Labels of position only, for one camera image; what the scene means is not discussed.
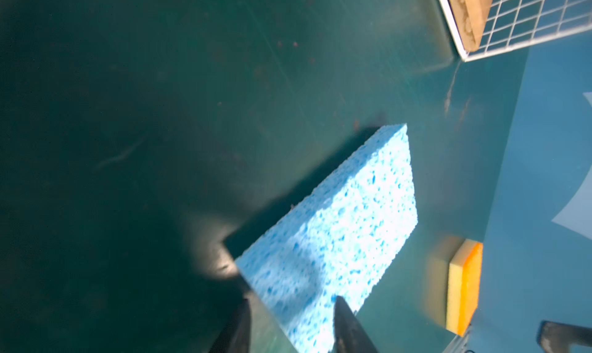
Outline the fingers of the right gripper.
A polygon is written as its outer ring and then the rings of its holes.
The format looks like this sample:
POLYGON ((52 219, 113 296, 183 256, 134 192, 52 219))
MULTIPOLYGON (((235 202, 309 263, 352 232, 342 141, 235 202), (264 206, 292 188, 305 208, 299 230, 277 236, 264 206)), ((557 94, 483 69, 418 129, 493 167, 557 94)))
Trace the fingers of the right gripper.
POLYGON ((546 353, 569 353, 572 345, 591 347, 591 328, 543 321, 536 342, 546 353))

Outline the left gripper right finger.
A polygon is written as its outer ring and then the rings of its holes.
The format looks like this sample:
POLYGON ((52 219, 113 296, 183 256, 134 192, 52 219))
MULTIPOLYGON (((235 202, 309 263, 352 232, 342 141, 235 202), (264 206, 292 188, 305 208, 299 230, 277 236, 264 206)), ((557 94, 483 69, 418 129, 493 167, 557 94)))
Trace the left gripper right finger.
POLYGON ((377 348, 342 296, 336 298, 333 323, 335 352, 378 353, 377 348))

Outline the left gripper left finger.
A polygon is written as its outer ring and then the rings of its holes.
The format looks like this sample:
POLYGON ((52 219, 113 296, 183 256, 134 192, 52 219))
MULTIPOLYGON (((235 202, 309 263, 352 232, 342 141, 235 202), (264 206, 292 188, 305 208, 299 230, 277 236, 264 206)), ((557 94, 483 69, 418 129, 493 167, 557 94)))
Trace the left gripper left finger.
POLYGON ((251 348, 252 313, 244 298, 217 336, 209 353, 249 353, 251 348))

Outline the blue sponge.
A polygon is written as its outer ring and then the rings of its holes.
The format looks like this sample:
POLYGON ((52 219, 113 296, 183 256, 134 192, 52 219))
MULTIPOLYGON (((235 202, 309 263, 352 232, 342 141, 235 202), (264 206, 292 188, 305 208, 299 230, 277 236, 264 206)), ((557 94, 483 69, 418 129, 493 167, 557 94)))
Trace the blue sponge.
POLYGON ((418 223, 406 125, 383 126, 237 258, 299 352, 333 349, 333 310, 359 311, 418 223))

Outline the orange sponge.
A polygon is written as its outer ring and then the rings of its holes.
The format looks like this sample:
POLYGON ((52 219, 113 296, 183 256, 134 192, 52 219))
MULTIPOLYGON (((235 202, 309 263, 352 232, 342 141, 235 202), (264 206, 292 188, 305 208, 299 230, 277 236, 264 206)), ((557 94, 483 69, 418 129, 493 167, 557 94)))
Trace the orange sponge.
POLYGON ((479 303, 483 244, 466 239, 449 263, 446 329, 464 336, 479 303))

